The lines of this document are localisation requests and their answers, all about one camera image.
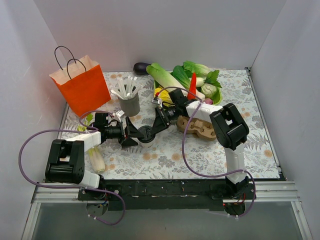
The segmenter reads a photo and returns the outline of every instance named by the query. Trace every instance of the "glass panel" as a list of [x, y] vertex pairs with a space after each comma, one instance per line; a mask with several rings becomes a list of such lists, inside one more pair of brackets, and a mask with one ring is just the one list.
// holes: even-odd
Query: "glass panel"
[[[102, 218], [116, 220], [119, 211]], [[300, 240], [290, 202], [256, 202], [252, 211], [235, 220], [203, 209], [128, 210], [116, 226], [88, 218], [85, 203], [42, 203], [33, 240]]]

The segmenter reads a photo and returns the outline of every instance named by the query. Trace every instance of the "brown egg tray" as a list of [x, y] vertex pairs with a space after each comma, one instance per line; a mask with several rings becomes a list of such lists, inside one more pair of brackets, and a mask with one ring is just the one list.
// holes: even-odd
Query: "brown egg tray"
[[[184, 132], [188, 124], [188, 121], [189, 121], [189, 117], [179, 116], [176, 122], [177, 128], [181, 132]], [[186, 133], [196, 134], [199, 138], [204, 140], [209, 140], [209, 141], [213, 141], [217, 138], [212, 124], [210, 122], [203, 121], [197, 118], [193, 118], [191, 120]]]

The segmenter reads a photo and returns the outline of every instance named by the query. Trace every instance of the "cable connector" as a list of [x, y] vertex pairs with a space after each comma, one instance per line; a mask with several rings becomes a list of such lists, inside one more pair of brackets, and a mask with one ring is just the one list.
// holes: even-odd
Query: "cable connector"
[[151, 100], [151, 103], [158, 105], [160, 108], [162, 108], [162, 99], [158, 98], [157, 94], [155, 97]]
[[116, 113], [112, 114], [113, 119], [117, 120], [119, 123], [122, 122], [122, 118], [125, 117], [125, 112], [122, 110], [117, 111]]

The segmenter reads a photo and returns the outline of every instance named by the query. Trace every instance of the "white enclosure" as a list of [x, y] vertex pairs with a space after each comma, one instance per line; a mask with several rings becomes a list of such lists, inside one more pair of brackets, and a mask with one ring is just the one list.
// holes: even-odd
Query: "white enclosure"
[[136, 62], [167, 69], [192, 59], [252, 66], [285, 0], [34, 0], [58, 44], [104, 71]]
[[[320, 0], [0, 0], [0, 239], [20, 239], [35, 189], [20, 174], [20, 146], [61, 122], [65, 100], [49, 78], [58, 45], [88, 54], [104, 71], [128, 71], [135, 62], [172, 69], [185, 60], [252, 66], [280, 165], [320, 239], [319, 13]], [[58, 51], [58, 58], [65, 65], [70, 56]], [[44, 178], [56, 136], [40, 136], [24, 151], [32, 179]]]
[[[19, 149], [32, 134], [59, 127], [65, 100], [48, 77], [57, 69], [56, 42], [35, 3], [1, 0], [0, 30], [0, 239], [18, 240], [35, 189], [19, 171]], [[44, 178], [45, 159], [56, 137], [48, 133], [25, 149], [24, 169], [36, 181]]]
[[320, 239], [320, 1], [288, 0], [252, 67], [253, 83], [282, 170], [296, 182]]

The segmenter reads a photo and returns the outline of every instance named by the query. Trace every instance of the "paper bag handle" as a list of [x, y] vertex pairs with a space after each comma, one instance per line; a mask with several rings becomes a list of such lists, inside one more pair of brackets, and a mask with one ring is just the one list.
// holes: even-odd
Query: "paper bag handle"
[[81, 63], [82, 66], [84, 67], [84, 70], [87, 71], [86, 66], [85, 66], [79, 59], [76, 59], [76, 58], [70, 59], [70, 60], [67, 62], [67, 64], [66, 64], [66, 72], [68, 73], [68, 76], [69, 76], [70, 80], [71, 80], [72, 78], [71, 78], [71, 76], [70, 76], [70, 74], [69, 74], [68, 65], [69, 65], [69, 63], [70, 63], [72, 60], [74, 60], [75, 63], [76, 63], [76, 61], [78, 61], [79, 63]]
[[75, 57], [74, 57], [74, 55], [72, 54], [72, 52], [70, 51], [69, 48], [67, 48], [67, 47], [65, 47], [65, 46], [57, 46], [57, 47], [55, 48], [55, 50], [54, 50], [54, 56], [55, 56], [56, 62], [58, 63], [59, 67], [61, 68], [61, 70], [63, 70], [63, 68], [62, 68], [62, 66], [60, 65], [59, 61], [58, 61], [57, 53], [56, 53], [56, 51], [58, 50], [58, 48], [65, 48], [65, 49], [67, 49], [67, 50], [71, 53], [71, 55], [72, 55], [72, 59], [71, 59], [71, 60], [74, 60], [75, 64], [77, 64], [77, 62], [76, 62], [76, 60], [75, 60]]

